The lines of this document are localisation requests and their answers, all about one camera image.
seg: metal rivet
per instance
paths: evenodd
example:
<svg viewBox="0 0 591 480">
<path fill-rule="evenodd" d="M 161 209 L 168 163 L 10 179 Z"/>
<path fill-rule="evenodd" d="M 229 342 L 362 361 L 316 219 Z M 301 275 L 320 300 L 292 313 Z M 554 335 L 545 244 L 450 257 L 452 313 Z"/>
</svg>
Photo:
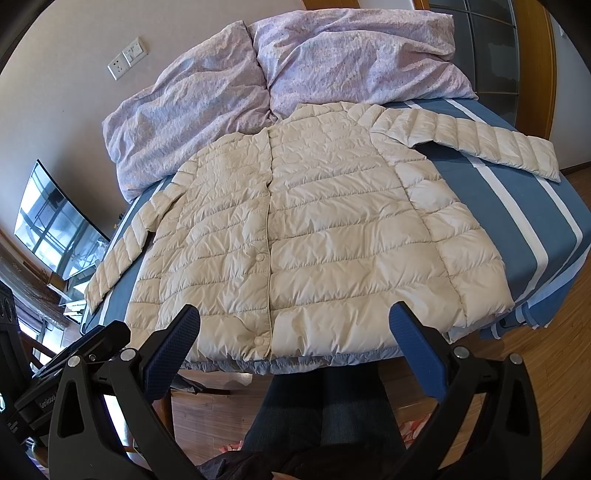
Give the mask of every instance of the metal rivet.
<svg viewBox="0 0 591 480">
<path fill-rule="evenodd" d="M 80 357 L 78 355 L 71 356 L 68 359 L 68 367 L 75 367 L 80 363 Z"/>
<path fill-rule="evenodd" d="M 521 358 L 521 355 L 518 353 L 510 354 L 509 360 L 511 360 L 511 363 L 515 365 L 521 365 L 523 363 L 523 359 Z"/>
<path fill-rule="evenodd" d="M 133 360 L 135 358 L 135 350 L 132 348 L 126 348 L 121 352 L 121 355 L 119 355 L 119 357 L 124 362 L 129 362 L 130 360 Z"/>
<path fill-rule="evenodd" d="M 453 349 L 453 354 L 458 358 L 468 358 L 470 356 L 470 350 L 465 346 L 457 346 Z"/>
</svg>

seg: tv screen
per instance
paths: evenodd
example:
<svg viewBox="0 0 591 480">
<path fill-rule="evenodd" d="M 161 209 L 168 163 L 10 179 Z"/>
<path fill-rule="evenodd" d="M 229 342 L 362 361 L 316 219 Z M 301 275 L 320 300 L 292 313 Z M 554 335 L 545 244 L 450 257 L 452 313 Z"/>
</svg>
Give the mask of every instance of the tv screen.
<svg viewBox="0 0 591 480">
<path fill-rule="evenodd" d="M 100 262 L 109 243 L 39 161 L 22 196 L 14 233 L 64 280 Z"/>
</svg>

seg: jeans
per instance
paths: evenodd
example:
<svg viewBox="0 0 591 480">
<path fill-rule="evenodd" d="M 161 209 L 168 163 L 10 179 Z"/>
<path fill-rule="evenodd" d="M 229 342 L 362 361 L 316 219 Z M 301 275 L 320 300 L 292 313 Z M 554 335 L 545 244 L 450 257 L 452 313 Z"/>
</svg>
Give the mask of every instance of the jeans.
<svg viewBox="0 0 591 480">
<path fill-rule="evenodd" d="M 390 458 L 406 451 L 377 362 L 276 375 L 242 450 L 340 443 L 363 443 Z"/>
</svg>

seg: blue textured pad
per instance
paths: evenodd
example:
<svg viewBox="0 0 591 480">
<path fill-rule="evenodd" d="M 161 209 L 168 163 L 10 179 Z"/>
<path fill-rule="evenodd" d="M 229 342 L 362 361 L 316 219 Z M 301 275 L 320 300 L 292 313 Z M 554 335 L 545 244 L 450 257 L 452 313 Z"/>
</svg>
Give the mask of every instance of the blue textured pad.
<svg viewBox="0 0 591 480">
<path fill-rule="evenodd" d="M 390 308 L 390 331 L 402 349 L 425 395 L 443 401 L 447 392 L 446 368 L 417 326 L 403 302 Z"/>
<path fill-rule="evenodd" d="M 144 395 L 149 402 L 162 398 L 195 343 L 201 318 L 195 307 L 185 307 L 165 330 L 166 338 L 144 367 Z"/>
</svg>

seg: mattress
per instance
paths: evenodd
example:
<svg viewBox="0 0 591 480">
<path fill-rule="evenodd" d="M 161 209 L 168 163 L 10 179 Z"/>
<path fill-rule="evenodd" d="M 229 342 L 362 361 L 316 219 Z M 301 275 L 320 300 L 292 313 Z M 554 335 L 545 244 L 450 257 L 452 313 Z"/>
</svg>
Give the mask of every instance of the mattress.
<svg viewBox="0 0 591 480">
<path fill-rule="evenodd" d="M 424 108 L 457 118 L 469 118 L 514 130 L 510 124 L 475 100 L 415 100 L 393 102 L 389 108 Z M 447 184 L 468 206 L 505 261 L 516 308 L 492 324 L 479 325 L 483 338 L 501 338 L 507 331 L 528 325 L 548 326 L 589 252 L 591 213 L 569 182 L 547 181 L 515 168 L 484 162 L 435 143 L 419 145 Z M 151 195 L 172 177 L 152 185 L 131 205 L 112 245 Z M 123 274 L 91 316 L 85 313 L 82 332 L 96 325 L 123 320 L 145 252 Z M 468 331 L 450 332 L 457 340 Z"/>
</svg>

